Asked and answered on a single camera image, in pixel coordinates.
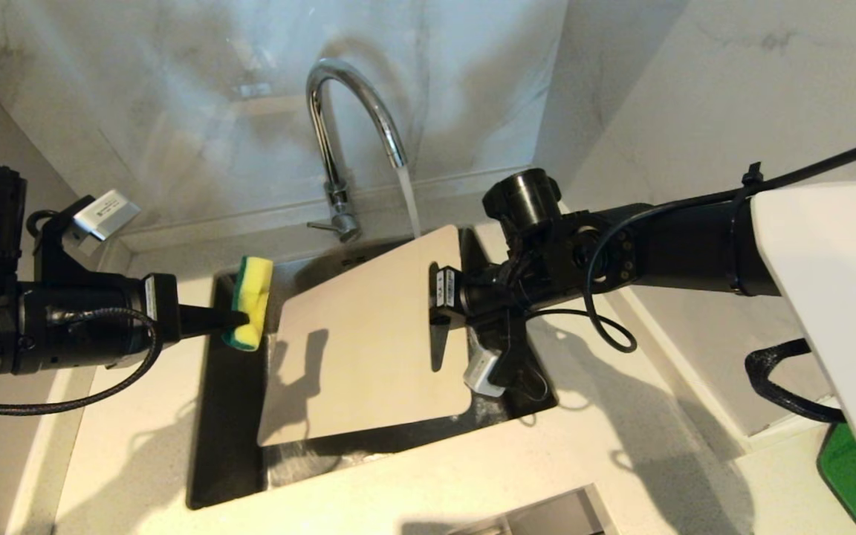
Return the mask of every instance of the sink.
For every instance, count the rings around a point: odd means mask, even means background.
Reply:
[[[476,243],[471,230],[462,230],[461,239],[462,244]],[[266,314],[267,332],[272,335],[278,331],[282,304],[290,297],[406,242],[344,247],[314,258],[276,264]],[[217,275],[214,307],[230,307],[235,276],[235,272]],[[268,338],[271,337],[264,339],[264,346],[251,353],[229,348],[216,337],[207,343],[191,455],[188,508],[204,508],[283,487],[557,405],[546,375],[539,363],[532,362],[521,380],[525,389],[509,389],[500,398],[473,394],[471,406],[463,414],[259,447],[256,435],[265,393]]]

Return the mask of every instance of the chrome faucet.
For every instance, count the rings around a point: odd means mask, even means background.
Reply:
[[[322,163],[328,181],[325,184],[325,192],[329,199],[329,209],[332,213],[332,224],[307,223],[307,227],[332,230],[339,234],[339,241],[343,244],[355,240],[361,234],[359,222],[352,213],[352,203],[349,200],[349,190],[346,180],[339,176],[336,166],[336,158],[332,153],[329,143],[329,133],[326,131],[325,118],[322,115],[322,85],[326,80],[337,80],[352,91],[353,95],[366,107],[366,111],[372,118],[374,125],[381,136],[381,143],[385,146],[388,159],[395,169],[405,166],[408,158],[405,157],[405,149],[401,146],[401,136],[395,128],[395,122],[385,108],[385,102],[381,101],[372,84],[361,75],[352,65],[339,59],[320,59],[309,71],[306,79],[306,105],[309,106],[309,115],[312,124],[316,128],[316,139],[319,140],[319,152],[322,155]]]

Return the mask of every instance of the white countertop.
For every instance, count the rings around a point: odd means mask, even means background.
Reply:
[[[499,227],[478,232],[502,259]],[[181,302],[208,305],[212,273],[233,267],[239,248],[208,247],[199,262],[184,248],[132,267],[174,272]],[[537,319],[529,332],[558,407],[197,511],[184,502],[205,340],[183,341],[144,379],[85,410],[55,532],[444,533],[585,484],[597,485],[626,534],[856,532],[814,465],[823,427],[722,460],[642,348],[618,353],[580,317]],[[91,391],[130,372],[99,369]]]

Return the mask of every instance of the cutting board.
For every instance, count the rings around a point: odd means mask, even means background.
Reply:
[[[282,306],[259,424],[262,446],[468,409],[464,328],[448,333],[441,369],[432,372],[432,262],[461,265],[455,227],[395,248]]]

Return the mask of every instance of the yellow sponge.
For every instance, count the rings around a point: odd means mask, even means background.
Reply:
[[[245,312],[249,323],[224,333],[224,342],[242,351],[256,351],[262,341],[262,329],[269,304],[269,283],[273,278],[273,262],[266,258],[245,256],[237,274],[233,291],[234,311]]]

